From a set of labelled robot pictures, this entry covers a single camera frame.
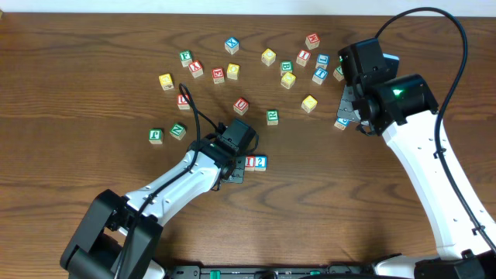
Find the white wall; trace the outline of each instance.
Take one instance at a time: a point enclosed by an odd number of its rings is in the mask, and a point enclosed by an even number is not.
[[[4,12],[390,16],[420,6],[455,16],[496,16],[496,0],[0,0]]]

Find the wooden toy block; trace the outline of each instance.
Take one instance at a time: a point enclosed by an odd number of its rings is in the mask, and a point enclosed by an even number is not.
[[[212,69],[212,78],[215,84],[224,83],[224,70],[222,68]]]
[[[344,79],[344,75],[343,75],[343,69],[341,69],[341,66],[337,67],[334,70],[334,73],[332,73],[332,75],[336,78],[336,80],[342,81]]]
[[[315,100],[311,95],[309,95],[301,104],[301,108],[307,113],[310,113],[317,106],[317,100]]]
[[[265,171],[267,169],[267,157],[255,156],[255,171]]]
[[[317,33],[313,33],[313,34],[310,34],[310,35],[307,36],[307,39],[305,40],[305,43],[306,43],[307,48],[309,50],[313,50],[313,49],[315,49],[316,47],[319,46],[320,38],[317,35]]]
[[[197,60],[188,65],[189,71],[193,75],[193,78],[197,78],[203,74],[203,67]]]
[[[272,65],[273,62],[276,61],[276,53],[272,51],[271,49],[266,49],[262,53],[262,62],[266,64],[267,66]]]
[[[317,68],[317,70],[315,70],[315,73],[313,74],[312,80],[316,84],[322,84],[322,82],[324,82],[324,80],[327,78],[327,74],[328,72],[326,70]]]
[[[170,130],[170,135],[178,140],[182,140],[184,135],[186,135],[186,128],[177,123]]]
[[[317,63],[315,64],[315,69],[321,67],[322,69],[327,69],[327,65],[329,65],[329,55],[319,54],[317,56]]]
[[[279,124],[279,113],[277,110],[268,110],[267,111],[267,125],[277,125]]]
[[[350,123],[348,119],[338,118],[334,123],[334,126],[338,129],[344,130],[348,126],[348,123]]]
[[[246,112],[248,112],[248,108],[250,107],[250,105],[248,104],[248,102],[243,99],[243,98],[239,98],[238,101],[236,101],[234,103],[234,111],[235,112],[238,112],[240,115],[243,115],[245,114]]]
[[[283,76],[286,73],[292,73],[292,72],[293,72],[293,62],[282,61],[281,62],[281,76]]]
[[[281,85],[289,89],[295,84],[295,81],[296,77],[292,73],[286,73],[282,76]]]
[[[307,65],[307,62],[310,60],[310,56],[311,54],[308,51],[301,50],[300,53],[298,54],[298,57],[296,57],[296,63],[304,67]]]
[[[255,170],[255,156],[246,156],[245,171]]]
[[[237,80],[239,77],[239,65],[229,63],[227,67],[227,78]]]
[[[239,50],[239,41],[236,40],[234,37],[230,37],[227,39],[224,47],[230,54],[235,54],[236,51]]]
[[[189,109],[189,104],[186,102],[182,94],[177,96],[177,106],[179,109]]]
[[[185,50],[179,53],[179,58],[181,58],[181,63],[183,67],[187,67],[189,64],[193,63],[193,56],[191,55],[191,51]]]
[[[162,144],[162,139],[164,137],[164,132],[161,129],[151,129],[148,133],[148,140],[152,144]]]
[[[174,82],[172,82],[171,74],[163,74],[158,77],[160,85],[164,91],[174,88]]]

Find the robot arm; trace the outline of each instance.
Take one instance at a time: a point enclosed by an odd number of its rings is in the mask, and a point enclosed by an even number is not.
[[[463,268],[485,270],[482,263],[494,262],[482,260],[493,257],[491,241],[484,239],[478,229],[488,239],[496,239],[496,226],[456,159],[442,122],[443,152],[437,152],[434,133],[438,104],[425,80],[418,74],[396,77],[394,67],[398,64],[384,57],[376,38],[350,45],[338,54],[346,85],[353,88],[352,106],[359,116],[354,121],[370,125],[370,132],[363,126],[357,129],[368,136],[383,136],[406,169],[429,218],[439,254],[424,259],[400,256],[384,260],[374,266],[376,274],[413,278],[417,273],[431,276],[459,273]],[[439,156],[446,160],[462,198],[448,181]],[[460,199],[467,202],[480,228],[475,228]]]
[[[489,250],[480,234],[474,233],[470,221],[458,197],[446,178],[439,159],[434,153],[434,123],[431,112],[420,112],[407,118],[408,124],[391,124],[382,134],[386,144],[393,150],[413,183],[420,202],[427,213],[436,240],[437,252],[442,260],[462,259],[462,252],[472,250],[475,255]],[[448,142],[444,127],[441,139],[446,149],[444,156],[455,176],[456,184],[486,233],[496,239],[496,227],[479,198]]]
[[[141,215],[137,212],[147,197],[191,164],[195,154],[191,148],[196,147],[196,143],[192,143],[179,164],[144,188],[124,197],[110,190],[102,192],[91,203],[60,258],[62,268],[78,279],[112,279],[122,247],[107,236],[104,229],[119,230],[127,235],[131,223],[139,218],[129,240],[120,278],[162,278],[164,269],[152,258],[163,227],[189,201],[212,189],[220,179],[228,178],[236,167],[236,158],[244,156],[256,135],[251,127],[238,119],[231,126],[219,129],[222,134],[200,141],[193,168],[160,191]]]
[[[148,195],[182,172],[191,163],[194,153],[193,150],[188,151],[179,164],[157,178],[154,182],[137,191],[127,193],[126,197],[129,199],[127,205],[138,211]],[[152,200],[152,203],[145,208],[143,216],[152,215],[157,219],[159,225],[164,226],[172,216],[193,198],[214,187],[219,179],[219,175],[220,168],[215,165],[215,161],[203,152],[199,152],[195,166],[190,172],[162,190]]]

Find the green connector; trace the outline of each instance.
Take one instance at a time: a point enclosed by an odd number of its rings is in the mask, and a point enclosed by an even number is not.
[[[217,270],[210,271],[210,279],[220,279],[220,271]]]

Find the wood grain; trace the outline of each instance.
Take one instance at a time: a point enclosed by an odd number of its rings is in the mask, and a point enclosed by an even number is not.
[[[260,134],[265,173],[196,198],[167,224],[158,259],[205,265],[327,264],[389,253],[435,253],[429,222],[394,154],[378,137],[332,127],[343,83],[312,82],[315,59],[295,65],[296,84],[280,86],[278,63],[295,60],[305,35],[312,54],[375,34],[386,17],[7,14],[0,21],[0,277],[59,278],[60,255],[93,198],[123,195],[173,167],[194,140],[191,112],[177,109],[184,82],[197,106],[217,121],[236,117]],[[496,213],[496,19],[461,19],[469,60],[446,115],[446,129],[487,210]],[[235,36],[240,50],[223,47]],[[381,36],[401,57],[400,74],[420,73],[441,102],[460,62],[460,38],[446,19],[407,18]],[[277,63],[260,61],[270,47]],[[194,79],[178,53],[205,67]],[[213,84],[210,69],[241,65],[238,81]],[[300,108],[307,94],[319,104]],[[265,111],[278,109],[278,126]],[[152,146],[152,127],[181,121],[182,141]],[[202,121],[202,133],[210,132]]]

